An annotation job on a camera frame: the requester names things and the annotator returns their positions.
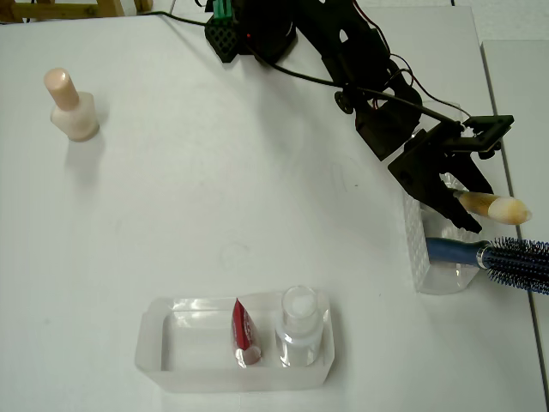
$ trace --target clear plastic holder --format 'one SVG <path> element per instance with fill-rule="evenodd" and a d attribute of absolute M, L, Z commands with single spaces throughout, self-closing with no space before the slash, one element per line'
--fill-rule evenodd
<path fill-rule="evenodd" d="M 170 392 L 294 391 L 323 384 L 334 361 L 328 296 L 317 290 L 323 337 L 307 367 L 284 367 L 275 344 L 282 293 L 238 297 L 256 325 L 262 358 L 238 366 L 231 343 L 236 298 L 157 299 L 142 316 L 136 366 Z"/>
<path fill-rule="evenodd" d="M 424 106 L 449 118 L 462 120 L 461 112 L 452 107 L 435 101 L 426 101 Z M 422 116 L 418 130 L 430 130 L 437 123 L 437 120 Z M 465 190 L 449 173 L 441 175 L 441 179 L 452 189 Z M 475 242 L 481 239 L 481 235 L 458 229 L 436 210 L 413 199 L 405 191 L 402 194 L 408 255 L 415 289 L 423 294 L 453 294 L 462 291 L 479 272 L 479 268 L 468 264 L 430 264 L 425 237 Z"/>

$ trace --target plastic container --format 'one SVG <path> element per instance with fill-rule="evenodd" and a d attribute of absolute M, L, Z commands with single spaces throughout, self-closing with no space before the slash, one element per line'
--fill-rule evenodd
<path fill-rule="evenodd" d="M 317 293 L 294 286 L 282 295 L 281 314 L 276 323 L 276 347 L 284 365 L 306 367 L 318 357 L 323 319 Z"/>
<path fill-rule="evenodd" d="M 143 314 L 136 366 L 170 392 L 291 391 L 321 385 L 334 361 L 334 337 L 325 293 L 317 291 L 323 333 L 317 359 L 284 367 L 275 344 L 282 293 L 238 297 L 256 325 L 262 358 L 238 366 L 231 343 L 236 298 L 157 299 Z"/>
<path fill-rule="evenodd" d="M 461 112 L 452 107 L 434 101 L 427 101 L 424 106 L 450 118 L 462 120 Z M 422 116 L 418 129 L 430 130 L 437 123 L 437 120 Z M 441 179 L 448 187 L 465 189 L 449 173 L 441 175 Z M 467 264 L 430 264 L 425 236 L 475 242 L 481 239 L 481 235 L 458 229 L 436 210 L 419 203 L 405 191 L 402 194 L 408 255 L 415 289 L 424 294 L 453 294 L 462 291 L 479 272 L 479 268 Z"/>

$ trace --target red sachet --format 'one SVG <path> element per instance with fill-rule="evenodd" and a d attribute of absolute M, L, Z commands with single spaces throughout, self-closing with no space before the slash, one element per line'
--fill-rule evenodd
<path fill-rule="evenodd" d="M 232 348 L 241 367 L 253 365 L 261 359 L 256 326 L 238 299 L 232 309 Z"/>

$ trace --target brush handle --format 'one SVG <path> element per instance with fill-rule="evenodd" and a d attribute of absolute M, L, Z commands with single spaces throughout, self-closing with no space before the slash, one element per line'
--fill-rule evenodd
<path fill-rule="evenodd" d="M 443 238 L 425 238 L 429 260 L 450 262 L 453 264 L 471 264 L 479 266 L 477 253 L 484 249 L 488 242 L 464 243 L 458 240 Z"/>

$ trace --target round hairbrush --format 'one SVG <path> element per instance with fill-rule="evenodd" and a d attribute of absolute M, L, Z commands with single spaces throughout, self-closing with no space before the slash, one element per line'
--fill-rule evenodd
<path fill-rule="evenodd" d="M 497 283 L 549 294 L 549 243 L 514 238 L 476 243 L 425 240 L 431 261 L 471 264 L 486 269 Z"/>

